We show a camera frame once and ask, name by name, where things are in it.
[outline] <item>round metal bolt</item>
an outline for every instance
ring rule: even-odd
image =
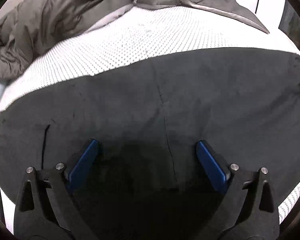
[[[33,167],[29,167],[28,169],[27,169],[27,173],[31,173],[33,171]]]
[[[58,163],[58,164],[56,165],[56,169],[57,169],[57,170],[62,170],[64,167],[65,167],[65,165],[64,165],[63,163]]]
[[[235,163],[232,163],[230,165],[230,168],[231,168],[231,170],[237,171],[239,169],[239,166],[237,164],[235,164]]]
[[[267,174],[267,173],[268,173],[268,169],[267,169],[266,167],[262,167],[262,168],[261,168],[261,172],[262,172],[263,174]]]

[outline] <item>white mattress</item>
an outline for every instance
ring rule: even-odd
[[[193,8],[149,11],[134,7],[107,26],[60,42],[36,59],[20,78],[6,88],[0,101],[0,111],[17,98],[51,84],[95,75],[164,54],[220,47],[254,47],[300,54],[279,29],[266,27],[270,34]],[[13,232],[14,204],[4,192],[2,195],[7,228]],[[300,183],[278,207],[280,223],[299,196]]]

